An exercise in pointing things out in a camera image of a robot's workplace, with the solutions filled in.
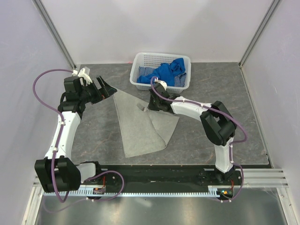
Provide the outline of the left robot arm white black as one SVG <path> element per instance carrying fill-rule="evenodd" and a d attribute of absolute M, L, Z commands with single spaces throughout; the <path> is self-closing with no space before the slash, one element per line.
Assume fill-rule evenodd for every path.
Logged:
<path fill-rule="evenodd" d="M 46 193 L 75 191 L 86 180 L 99 184 L 103 179 L 98 162 L 75 165 L 71 160 L 75 133 L 86 105 L 101 102 L 117 91 L 101 76 L 97 76 L 97 81 L 100 88 L 85 77 L 71 76 L 64 80 L 65 92 L 57 108 L 58 124 L 51 146 L 45 157 L 37 160 L 34 166 Z"/>

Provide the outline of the silver metal fork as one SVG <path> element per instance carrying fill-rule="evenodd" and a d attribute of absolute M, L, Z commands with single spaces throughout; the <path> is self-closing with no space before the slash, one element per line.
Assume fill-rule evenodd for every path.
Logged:
<path fill-rule="evenodd" d="M 138 103 L 136 106 L 137 106 L 141 111 L 143 111 L 143 112 L 149 112 L 149 111 L 150 111 L 147 107 L 143 106 L 143 105 L 140 104 L 140 103 Z"/>

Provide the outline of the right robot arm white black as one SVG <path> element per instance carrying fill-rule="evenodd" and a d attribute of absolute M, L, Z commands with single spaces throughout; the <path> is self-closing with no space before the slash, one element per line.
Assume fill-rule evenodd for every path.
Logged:
<path fill-rule="evenodd" d="M 169 94 L 166 86 L 158 82 L 150 89 L 148 109 L 185 115 L 200 121 L 208 140 L 214 145 L 216 182 L 223 185 L 231 180 L 235 170 L 232 145 L 237 126 L 226 117 L 230 114 L 222 102 L 205 104 L 191 101 L 178 94 Z"/>

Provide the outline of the grey cloth napkin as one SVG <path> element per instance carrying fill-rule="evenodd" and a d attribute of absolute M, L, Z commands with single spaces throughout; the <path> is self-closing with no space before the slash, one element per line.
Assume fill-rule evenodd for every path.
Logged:
<path fill-rule="evenodd" d="M 125 157 L 131 158 L 165 149 L 176 129 L 178 116 L 167 112 L 143 112 L 136 105 L 148 103 L 118 90 L 113 95 Z"/>

